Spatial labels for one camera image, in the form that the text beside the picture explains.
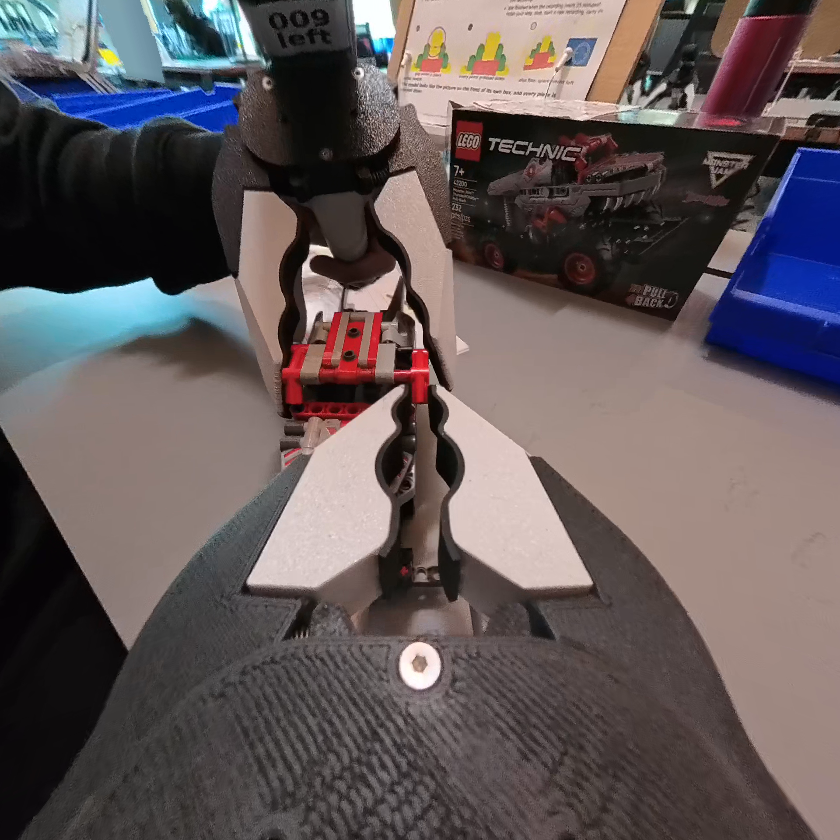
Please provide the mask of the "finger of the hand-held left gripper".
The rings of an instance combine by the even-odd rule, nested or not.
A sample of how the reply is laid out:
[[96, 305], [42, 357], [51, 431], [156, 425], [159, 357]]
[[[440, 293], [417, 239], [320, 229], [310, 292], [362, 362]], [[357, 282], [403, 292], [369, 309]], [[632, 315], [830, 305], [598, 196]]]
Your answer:
[[305, 333], [301, 272], [309, 240], [296, 211], [273, 192], [246, 190], [235, 285], [266, 389], [287, 415], [281, 371], [294, 340]]
[[454, 261], [415, 170], [390, 177], [371, 208], [375, 238], [402, 272], [436, 381], [452, 392], [457, 361]]

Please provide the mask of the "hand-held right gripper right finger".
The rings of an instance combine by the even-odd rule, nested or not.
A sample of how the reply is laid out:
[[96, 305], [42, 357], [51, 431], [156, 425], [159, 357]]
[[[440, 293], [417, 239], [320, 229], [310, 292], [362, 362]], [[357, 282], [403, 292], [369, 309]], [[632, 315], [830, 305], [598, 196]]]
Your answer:
[[589, 595], [594, 582], [528, 452], [453, 393], [428, 396], [428, 632], [479, 635], [499, 606]]

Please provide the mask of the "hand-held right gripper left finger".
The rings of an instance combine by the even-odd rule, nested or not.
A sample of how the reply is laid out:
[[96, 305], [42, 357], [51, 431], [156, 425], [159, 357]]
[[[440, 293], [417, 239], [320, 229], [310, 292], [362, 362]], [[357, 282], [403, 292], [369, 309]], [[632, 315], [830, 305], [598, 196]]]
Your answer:
[[245, 581], [250, 595], [300, 597], [350, 616], [398, 574], [403, 446], [411, 390], [398, 385], [303, 457], [300, 477]]

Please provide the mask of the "red grey toy brick truck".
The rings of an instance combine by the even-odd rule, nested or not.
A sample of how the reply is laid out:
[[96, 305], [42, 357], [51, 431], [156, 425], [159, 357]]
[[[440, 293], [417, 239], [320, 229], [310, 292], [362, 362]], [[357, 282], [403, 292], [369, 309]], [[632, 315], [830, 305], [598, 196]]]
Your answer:
[[[404, 518], [413, 514], [416, 414], [417, 408], [427, 402], [429, 354], [415, 346], [411, 322], [385, 322], [384, 317], [383, 311], [339, 311], [330, 323], [318, 318], [308, 339], [292, 346], [289, 365], [281, 373], [290, 420], [285, 422], [280, 441], [280, 475], [288, 483], [290, 498], [305, 455], [384, 394], [406, 385], [411, 390], [412, 419], [406, 422], [402, 439], [410, 466], [398, 490], [401, 529]], [[382, 581], [381, 595], [411, 582], [412, 551], [402, 545], [400, 548], [399, 573]]]

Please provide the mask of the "person's left forearm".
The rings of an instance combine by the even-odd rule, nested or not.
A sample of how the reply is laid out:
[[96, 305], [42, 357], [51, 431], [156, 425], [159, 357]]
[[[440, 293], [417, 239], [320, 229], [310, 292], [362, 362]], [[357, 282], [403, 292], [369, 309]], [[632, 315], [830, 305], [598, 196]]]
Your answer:
[[115, 130], [1, 86], [1, 290], [72, 294], [228, 276], [212, 190], [223, 136], [165, 118]]

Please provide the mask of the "grey desk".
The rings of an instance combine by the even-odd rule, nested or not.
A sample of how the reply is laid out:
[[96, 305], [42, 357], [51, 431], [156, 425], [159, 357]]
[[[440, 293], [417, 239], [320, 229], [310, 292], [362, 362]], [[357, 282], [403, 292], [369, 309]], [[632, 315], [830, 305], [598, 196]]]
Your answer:
[[[761, 758], [838, 838], [838, 390], [705, 344], [736, 256], [675, 322], [455, 268], [456, 395], [541, 457], [663, 575]], [[46, 511], [13, 616], [50, 598], [51, 662], [2, 689], [2, 837], [63, 774], [191, 555], [277, 472], [279, 422], [231, 280], [2, 293], [2, 430]]]

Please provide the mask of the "person's left hand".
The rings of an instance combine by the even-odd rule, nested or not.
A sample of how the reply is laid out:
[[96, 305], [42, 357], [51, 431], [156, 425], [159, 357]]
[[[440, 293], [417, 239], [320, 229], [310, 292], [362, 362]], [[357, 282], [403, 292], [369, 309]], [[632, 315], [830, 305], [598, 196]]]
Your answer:
[[339, 283], [342, 287], [366, 287], [396, 266], [396, 260], [384, 250], [371, 249], [359, 259], [344, 261], [329, 255], [310, 259], [313, 272]]

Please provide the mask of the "dark toy truck box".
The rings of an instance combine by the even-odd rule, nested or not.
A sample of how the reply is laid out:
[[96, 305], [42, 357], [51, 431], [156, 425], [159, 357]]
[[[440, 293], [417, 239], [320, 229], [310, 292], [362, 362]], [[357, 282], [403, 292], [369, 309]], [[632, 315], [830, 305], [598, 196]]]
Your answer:
[[457, 259], [674, 321], [780, 117], [595, 101], [448, 105]]

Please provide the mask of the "cardboard instruction board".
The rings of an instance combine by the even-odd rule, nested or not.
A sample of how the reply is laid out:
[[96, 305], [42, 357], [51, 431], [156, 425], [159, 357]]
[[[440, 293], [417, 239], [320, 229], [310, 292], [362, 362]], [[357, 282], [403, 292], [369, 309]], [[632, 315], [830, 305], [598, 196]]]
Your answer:
[[661, 1], [393, 2], [387, 75], [426, 115], [495, 99], [617, 102]]

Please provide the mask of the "blue storage bin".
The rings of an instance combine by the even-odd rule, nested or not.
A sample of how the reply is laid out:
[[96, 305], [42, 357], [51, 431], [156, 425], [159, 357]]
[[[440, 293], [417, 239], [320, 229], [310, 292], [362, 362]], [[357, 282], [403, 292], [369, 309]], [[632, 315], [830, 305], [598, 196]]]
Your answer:
[[839, 384], [837, 150], [794, 154], [709, 323], [709, 344]]
[[217, 83], [172, 90], [164, 87], [96, 90], [80, 78], [64, 80], [9, 80], [8, 85], [24, 102], [42, 102], [79, 119], [100, 122], [112, 129], [127, 130], [164, 118], [181, 119], [214, 133], [235, 125], [235, 104], [240, 86]]

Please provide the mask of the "person's black clothing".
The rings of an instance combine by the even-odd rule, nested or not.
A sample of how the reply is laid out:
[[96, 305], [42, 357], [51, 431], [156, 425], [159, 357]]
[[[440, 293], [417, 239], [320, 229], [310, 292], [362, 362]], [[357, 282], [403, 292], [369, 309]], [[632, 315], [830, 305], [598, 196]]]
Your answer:
[[90, 737], [127, 649], [1, 435], [1, 838]]

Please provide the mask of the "magenta bottle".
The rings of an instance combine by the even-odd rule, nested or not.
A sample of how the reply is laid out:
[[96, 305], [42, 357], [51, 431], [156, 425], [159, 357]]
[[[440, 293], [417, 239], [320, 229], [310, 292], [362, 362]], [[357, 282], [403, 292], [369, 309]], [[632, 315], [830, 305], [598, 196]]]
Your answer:
[[735, 27], [700, 112], [762, 116], [800, 44], [814, 1], [750, 1]]

